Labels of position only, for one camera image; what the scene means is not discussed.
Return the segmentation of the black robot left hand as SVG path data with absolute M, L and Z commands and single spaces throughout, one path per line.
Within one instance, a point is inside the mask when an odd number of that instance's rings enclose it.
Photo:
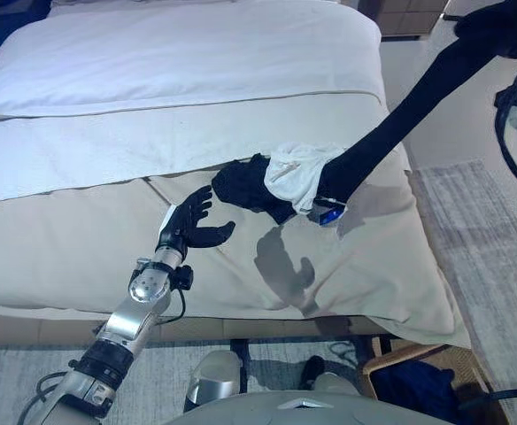
M 225 243 L 235 230 L 233 221 L 220 227 L 198 226 L 208 216 L 211 199 L 212 186 L 207 185 L 192 192 L 180 205 L 171 205 L 159 230 L 155 251 L 171 248 L 185 260 L 189 248 L 213 248 Z

